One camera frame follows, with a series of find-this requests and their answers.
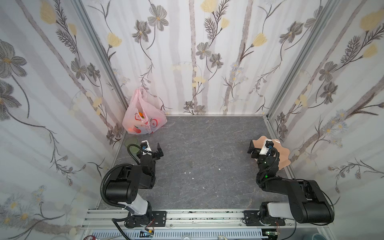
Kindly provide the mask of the peach scalloped plate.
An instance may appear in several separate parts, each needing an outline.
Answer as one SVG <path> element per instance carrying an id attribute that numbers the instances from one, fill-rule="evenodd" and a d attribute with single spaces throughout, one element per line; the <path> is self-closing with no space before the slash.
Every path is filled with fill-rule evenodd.
<path id="1" fill-rule="evenodd" d="M 289 166 L 291 164 L 291 161 L 289 159 L 290 150 L 287 148 L 284 148 L 281 145 L 280 140 L 277 139 L 268 139 L 266 136 L 261 136 L 257 140 L 252 140 L 253 146 L 257 149 L 261 149 L 263 147 L 263 144 L 266 141 L 272 141 L 274 143 L 274 147 L 278 150 L 280 153 L 280 160 L 279 160 L 279 170 L 282 170 L 283 168 Z"/>

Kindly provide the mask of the pink plastic bag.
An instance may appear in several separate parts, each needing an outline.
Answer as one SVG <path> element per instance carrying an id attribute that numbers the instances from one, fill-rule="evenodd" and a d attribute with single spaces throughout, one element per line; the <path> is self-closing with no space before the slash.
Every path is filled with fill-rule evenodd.
<path id="1" fill-rule="evenodd" d="M 146 135 L 156 132 L 166 123 L 165 113 L 147 101 L 145 89 L 136 89 L 122 122 L 124 129 L 132 135 Z"/>

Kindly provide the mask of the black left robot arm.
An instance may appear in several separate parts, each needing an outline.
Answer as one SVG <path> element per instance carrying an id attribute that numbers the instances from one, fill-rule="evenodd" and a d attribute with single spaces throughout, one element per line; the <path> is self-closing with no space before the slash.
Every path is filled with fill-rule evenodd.
<path id="1" fill-rule="evenodd" d="M 129 212 L 124 220 L 128 228 L 148 226 L 155 216 L 150 202 L 140 196 L 139 190 L 151 190 L 155 186 L 156 163 L 164 153 L 159 144 L 156 150 L 152 150 L 148 141 L 142 141 L 139 145 L 129 144 L 127 151 L 136 164 L 112 167 L 102 179 L 101 198 L 107 205 Z"/>

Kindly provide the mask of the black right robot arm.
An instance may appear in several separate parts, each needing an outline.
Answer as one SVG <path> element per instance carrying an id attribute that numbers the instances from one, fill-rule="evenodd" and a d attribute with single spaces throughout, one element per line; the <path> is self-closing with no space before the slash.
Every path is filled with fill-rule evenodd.
<path id="1" fill-rule="evenodd" d="M 288 202 L 263 202 L 258 212 L 259 222 L 268 226 L 278 220 L 295 220 L 299 224 L 323 226 L 335 219 L 331 201 L 316 181 L 286 179 L 277 175 L 287 167 L 290 151 L 281 146 L 280 141 L 265 136 L 252 140 L 248 154 L 256 160 L 258 173 L 256 184 L 261 190 L 288 197 Z"/>

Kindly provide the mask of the green translucent cup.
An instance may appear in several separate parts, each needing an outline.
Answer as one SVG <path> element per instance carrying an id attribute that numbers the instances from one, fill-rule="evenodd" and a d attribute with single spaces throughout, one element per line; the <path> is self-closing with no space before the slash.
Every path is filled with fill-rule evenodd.
<path id="1" fill-rule="evenodd" d="M 128 137 L 124 141 L 124 145 L 127 148 L 129 145 L 134 144 L 136 145 L 138 143 L 138 139 L 136 137 Z"/>

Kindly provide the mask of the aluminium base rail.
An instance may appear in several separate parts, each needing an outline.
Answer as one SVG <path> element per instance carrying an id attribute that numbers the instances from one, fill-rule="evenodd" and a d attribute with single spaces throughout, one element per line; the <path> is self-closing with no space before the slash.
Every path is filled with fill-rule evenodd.
<path id="1" fill-rule="evenodd" d="M 247 229 L 243 210 L 166 210 L 165 230 L 178 229 Z M 116 230 L 112 218 L 122 219 L 126 210 L 89 210 L 81 230 Z"/>

